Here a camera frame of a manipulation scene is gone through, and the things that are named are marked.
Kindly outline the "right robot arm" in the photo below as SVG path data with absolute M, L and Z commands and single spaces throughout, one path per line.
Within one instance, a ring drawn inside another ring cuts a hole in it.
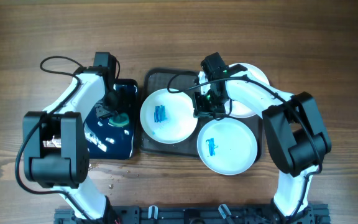
M 332 144 L 314 98 L 307 92 L 294 95 L 258 80 L 250 66 L 225 64 L 219 53 L 201 61 L 193 97 L 194 116 L 225 119 L 225 103 L 237 101 L 263 121 L 268 151 L 280 171 L 272 199 L 280 218 L 299 220 L 306 212 L 307 194 L 314 175 Z

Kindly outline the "green yellow sponge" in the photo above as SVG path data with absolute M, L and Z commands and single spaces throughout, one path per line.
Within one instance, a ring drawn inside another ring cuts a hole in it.
M 127 113 L 115 114 L 109 118 L 108 125 L 114 127 L 125 127 L 130 123 L 129 115 Z

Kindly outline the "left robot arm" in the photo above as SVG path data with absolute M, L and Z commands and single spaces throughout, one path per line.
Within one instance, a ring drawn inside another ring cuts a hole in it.
M 92 66 L 79 64 L 69 73 L 71 85 L 53 104 L 30 111 L 23 119 L 23 142 L 15 161 L 17 183 L 30 194 L 61 195 L 77 222 L 120 223 L 108 197 L 88 176 L 90 153 L 84 131 L 97 102 L 104 119 L 118 107 L 114 83 L 119 72 L 115 56 L 96 52 Z

